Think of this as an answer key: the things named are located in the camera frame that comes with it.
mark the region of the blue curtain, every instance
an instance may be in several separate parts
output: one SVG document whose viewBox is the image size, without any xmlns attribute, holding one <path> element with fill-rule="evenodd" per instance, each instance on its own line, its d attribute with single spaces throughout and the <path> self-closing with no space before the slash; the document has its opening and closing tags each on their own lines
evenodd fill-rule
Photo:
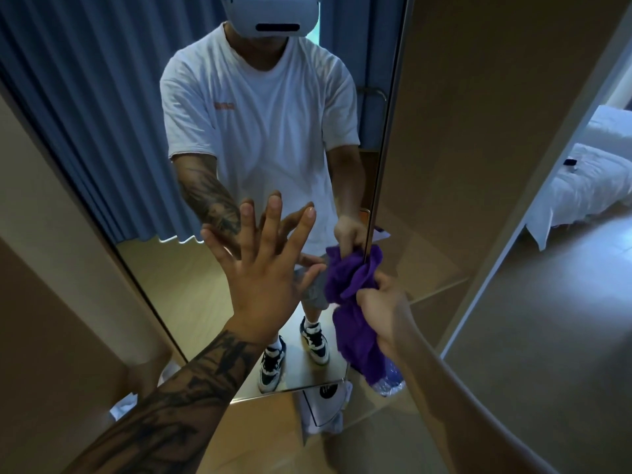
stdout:
<svg viewBox="0 0 632 474">
<path fill-rule="evenodd" d="M 224 20 L 219 0 L 0 0 L 0 76 L 114 243 L 199 231 L 167 159 L 159 80 Z"/>
<path fill-rule="evenodd" d="M 391 87 L 395 50 L 405 0 L 322 0 L 320 45 L 347 66 L 358 87 Z M 358 97 L 362 147 L 379 149 L 385 102 L 375 94 Z"/>
</svg>

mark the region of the purple cloth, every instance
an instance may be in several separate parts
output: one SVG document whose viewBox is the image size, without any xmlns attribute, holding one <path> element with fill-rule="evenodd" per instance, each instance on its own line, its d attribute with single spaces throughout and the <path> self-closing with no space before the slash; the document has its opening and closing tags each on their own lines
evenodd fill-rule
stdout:
<svg viewBox="0 0 632 474">
<path fill-rule="evenodd" d="M 355 294 L 365 287 L 377 288 L 373 277 L 382 262 L 382 250 L 374 245 L 368 263 L 364 253 L 356 251 L 340 259 L 340 248 L 327 248 L 329 269 L 325 297 L 339 306 L 334 311 L 338 351 L 355 370 L 373 385 L 386 375 L 385 358 L 377 346 L 377 335 L 367 324 Z"/>
</svg>

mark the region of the black and white sneaker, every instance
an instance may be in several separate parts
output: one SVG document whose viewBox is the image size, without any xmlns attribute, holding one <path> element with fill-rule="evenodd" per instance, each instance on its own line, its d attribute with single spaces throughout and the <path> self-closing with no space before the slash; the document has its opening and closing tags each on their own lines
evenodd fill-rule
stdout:
<svg viewBox="0 0 632 474">
<path fill-rule="evenodd" d="M 259 390 L 264 394 L 272 392 L 279 385 L 280 367 L 288 349 L 281 336 L 279 336 L 279 341 L 280 350 L 272 350 L 270 347 L 265 348 L 264 357 L 261 359 L 258 384 Z"/>
<path fill-rule="evenodd" d="M 310 356 L 316 364 L 327 364 L 329 362 L 329 348 L 327 339 L 322 335 L 320 323 L 313 327 L 305 327 L 305 318 L 301 321 L 301 336 L 303 336 L 307 346 L 310 348 Z"/>
</svg>

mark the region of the white vr headset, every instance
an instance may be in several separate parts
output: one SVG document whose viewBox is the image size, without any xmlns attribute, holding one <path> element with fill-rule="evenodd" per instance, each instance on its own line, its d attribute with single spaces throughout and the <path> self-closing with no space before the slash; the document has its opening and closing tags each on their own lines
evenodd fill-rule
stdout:
<svg viewBox="0 0 632 474">
<path fill-rule="evenodd" d="M 305 37 L 319 16 L 320 0 L 221 0 L 228 21 L 244 38 Z"/>
</svg>

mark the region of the mattress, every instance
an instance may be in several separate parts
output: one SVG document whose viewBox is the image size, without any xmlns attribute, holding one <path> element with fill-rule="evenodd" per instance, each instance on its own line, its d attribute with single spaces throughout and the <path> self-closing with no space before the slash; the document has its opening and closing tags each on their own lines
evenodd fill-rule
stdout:
<svg viewBox="0 0 632 474">
<path fill-rule="evenodd" d="M 598 107 L 578 143 L 632 161 L 632 111 L 604 105 Z"/>
<path fill-rule="evenodd" d="M 546 247 L 551 227 L 602 213 L 617 201 L 632 201 L 631 161 L 579 143 L 569 158 L 578 160 L 576 166 L 562 166 L 526 216 L 526 229 L 540 250 Z"/>
</svg>

